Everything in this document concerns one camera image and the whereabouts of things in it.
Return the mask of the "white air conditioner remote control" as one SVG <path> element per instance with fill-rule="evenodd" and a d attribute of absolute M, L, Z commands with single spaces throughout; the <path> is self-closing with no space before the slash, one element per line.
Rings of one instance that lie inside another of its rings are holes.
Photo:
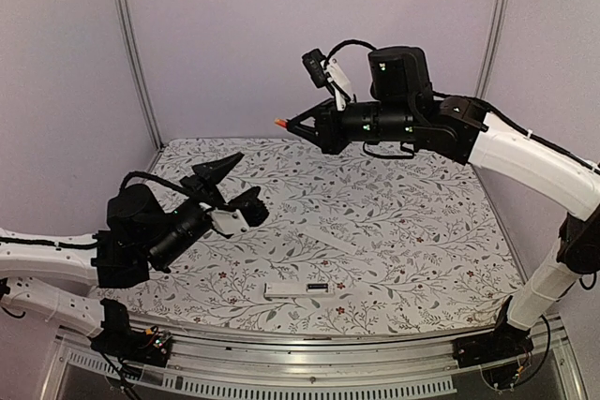
<path fill-rule="evenodd" d="M 307 284 L 320 283 L 294 283 L 294 282 L 271 282 L 264 285 L 263 297 L 265 299 L 294 299 L 294 298 L 321 298 L 333 297 L 335 287 L 329 283 L 327 292 L 307 291 Z"/>

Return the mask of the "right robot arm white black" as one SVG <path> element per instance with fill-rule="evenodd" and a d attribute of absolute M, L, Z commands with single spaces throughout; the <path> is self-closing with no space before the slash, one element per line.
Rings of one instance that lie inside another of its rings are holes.
<path fill-rule="evenodd" d="M 482 99 L 436 92 L 420 48 L 373 47 L 367 60 L 371 98 L 359 102 L 332 53 L 304 54 L 313 83 L 330 97 L 281 126 L 327 155 L 353 142 L 396 142 L 405 159 L 427 150 L 498 172 L 567 212 L 549 255 L 504 302 L 495 331 L 486 336 L 485 351 L 503 359 L 583 275 L 598 272 L 599 168 L 517 125 Z"/>

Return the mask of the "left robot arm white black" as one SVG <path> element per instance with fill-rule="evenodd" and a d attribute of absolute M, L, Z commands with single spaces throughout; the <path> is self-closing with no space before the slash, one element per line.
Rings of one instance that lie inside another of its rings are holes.
<path fill-rule="evenodd" d="M 36 312 L 120 357 L 139 349 L 127 308 L 93 301 L 53 286 L 71 281 L 101 289 L 129 289 L 172 264 L 206 233 L 230 239 L 259 227 L 268 209 L 254 186 L 227 200 L 219 185 L 240 153 L 193 166 L 170 182 L 144 171 L 128 173 L 107 204 L 106 230 L 79 236 L 1 232 L 1 307 L 16 319 Z"/>

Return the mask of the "white remote battery cover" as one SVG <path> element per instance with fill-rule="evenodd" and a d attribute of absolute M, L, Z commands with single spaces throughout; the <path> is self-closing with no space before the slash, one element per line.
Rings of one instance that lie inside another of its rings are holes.
<path fill-rule="evenodd" d="M 326 245 L 331 246 L 339 251 L 342 251 L 342 252 L 345 252 L 345 253 L 348 253 L 351 255 L 353 255 L 357 250 L 357 247 L 354 244 L 340 240 L 333 234 L 326 232 L 326 231 L 322 231 L 316 227 L 311 227 L 311 226 L 303 227 L 300 229 L 300 232 L 313 240 L 316 240 L 318 242 L 321 242 L 322 244 L 326 244 Z"/>

